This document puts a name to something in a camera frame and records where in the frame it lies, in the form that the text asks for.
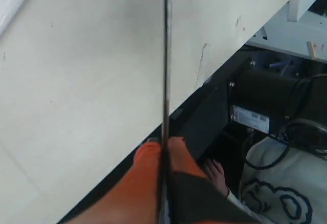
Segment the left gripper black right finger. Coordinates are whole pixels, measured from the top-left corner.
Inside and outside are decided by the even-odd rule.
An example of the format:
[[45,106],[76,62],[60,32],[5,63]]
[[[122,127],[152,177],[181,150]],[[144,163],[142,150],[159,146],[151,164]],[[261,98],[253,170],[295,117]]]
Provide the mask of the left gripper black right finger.
[[182,137],[168,139],[167,155],[171,223],[258,223],[215,188]]

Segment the left gripper orange taped left finger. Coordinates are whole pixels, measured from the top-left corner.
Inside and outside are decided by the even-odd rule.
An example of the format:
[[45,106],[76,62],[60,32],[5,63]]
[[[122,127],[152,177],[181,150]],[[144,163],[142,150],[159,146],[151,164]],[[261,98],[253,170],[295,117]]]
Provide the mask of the left gripper orange taped left finger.
[[160,159],[160,144],[145,142],[119,182],[68,223],[158,223]]

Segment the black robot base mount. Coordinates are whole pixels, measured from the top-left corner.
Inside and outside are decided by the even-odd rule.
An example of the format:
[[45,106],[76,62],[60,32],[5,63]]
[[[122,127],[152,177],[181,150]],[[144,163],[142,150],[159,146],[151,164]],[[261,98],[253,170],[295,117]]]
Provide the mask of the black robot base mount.
[[292,78],[241,64],[224,65],[211,84],[196,92],[198,102],[172,122],[171,134],[185,138],[199,158],[230,122],[252,129],[242,143],[246,153],[256,133],[283,144],[267,164],[244,158],[246,165],[265,170],[277,165],[291,148],[326,156],[326,74]]

